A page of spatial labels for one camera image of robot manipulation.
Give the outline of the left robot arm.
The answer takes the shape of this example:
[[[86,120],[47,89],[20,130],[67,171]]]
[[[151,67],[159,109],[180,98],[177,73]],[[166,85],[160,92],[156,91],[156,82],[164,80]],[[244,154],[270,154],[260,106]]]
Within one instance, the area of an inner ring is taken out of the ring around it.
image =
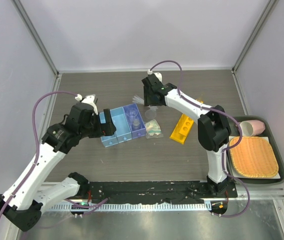
[[[79,102],[72,106],[61,123],[50,126],[41,144],[36,146],[32,161],[16,182],[0,194],[0,213],[21,231],[27,232],[56,203],[70,197],[84,199],[89,192],[89,181],[77,172],[70,173],[62,182],[43,193],[38,193],[38,189],[81,139],[112,136],[115,133],[109,109],[104,110],[104,118],[102,123],[91,104]]]

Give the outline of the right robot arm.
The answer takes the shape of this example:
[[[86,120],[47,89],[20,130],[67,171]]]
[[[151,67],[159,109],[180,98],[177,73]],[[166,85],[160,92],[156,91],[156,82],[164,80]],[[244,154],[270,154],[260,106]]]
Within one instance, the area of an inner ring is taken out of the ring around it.
[[[206,150],[208,160],[207,184],[212,197],[220,197],[228,185],[225,148],[231,133],[224,109],[200,103],[171,83],[163,84],[161,74],[153,73],[142,80],[145,106],[167,106],[197,122],[197,136]]]

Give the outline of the small clear glass beaker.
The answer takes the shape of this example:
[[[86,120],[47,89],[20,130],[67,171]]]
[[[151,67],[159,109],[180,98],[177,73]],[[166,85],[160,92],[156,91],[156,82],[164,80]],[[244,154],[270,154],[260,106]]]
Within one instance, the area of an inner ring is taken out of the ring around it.
[[[131,127],[132,127],[132,131],[137,131],[141,128],[141,123],[138,118],[132,121]]]

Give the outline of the larger clear glass beaker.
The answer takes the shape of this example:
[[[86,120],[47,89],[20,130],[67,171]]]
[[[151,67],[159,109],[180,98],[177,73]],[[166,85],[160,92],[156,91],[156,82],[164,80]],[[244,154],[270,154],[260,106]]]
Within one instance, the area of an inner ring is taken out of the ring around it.
[[[133,121],[134,119],[137,118],[137,116],[138,116],[138,111],[137,111],[135,108],[133,108],[133,107],[128,108],[128,109],[126,110],[126,116],[127,116],[127,118],[128,118],[129,121]]]

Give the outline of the clear plastic pipettes bundle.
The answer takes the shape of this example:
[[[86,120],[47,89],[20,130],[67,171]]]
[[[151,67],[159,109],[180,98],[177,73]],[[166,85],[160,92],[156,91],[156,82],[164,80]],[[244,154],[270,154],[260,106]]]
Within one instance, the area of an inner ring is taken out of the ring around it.
[[[132,103],[138,104],[138,105],[144,105],[144,99],[139,97],[138,95],[134,95],[132,97]]]

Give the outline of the plastic bag with gloves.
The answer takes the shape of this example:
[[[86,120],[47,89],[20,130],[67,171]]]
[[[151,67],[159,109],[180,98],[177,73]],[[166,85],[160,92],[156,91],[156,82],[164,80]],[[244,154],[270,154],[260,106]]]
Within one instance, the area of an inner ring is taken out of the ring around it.
[[[163,137],[162,130],[157,120],[153,119],[153,120],[148,121],[145,124],[145,127],[146,127],[146,138],[147,139]]]

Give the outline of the blue three-compartment organizer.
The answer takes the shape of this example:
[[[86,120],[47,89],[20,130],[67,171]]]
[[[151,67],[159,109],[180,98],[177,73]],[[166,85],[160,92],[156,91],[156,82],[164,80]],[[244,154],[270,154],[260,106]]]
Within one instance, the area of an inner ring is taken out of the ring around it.
[[[132,121],[129,121],[126,116],[126,110],[129,108],[135,108],[138,111],[137,118],[141,123],[141,128],[139,130],[132,131]],[[111,119],[116,127],[116,131],[112,136],[101,137],[101,142],[104,147],[111,147],[146,135],[146,127],[136,103],[111,109],[110,113]]]

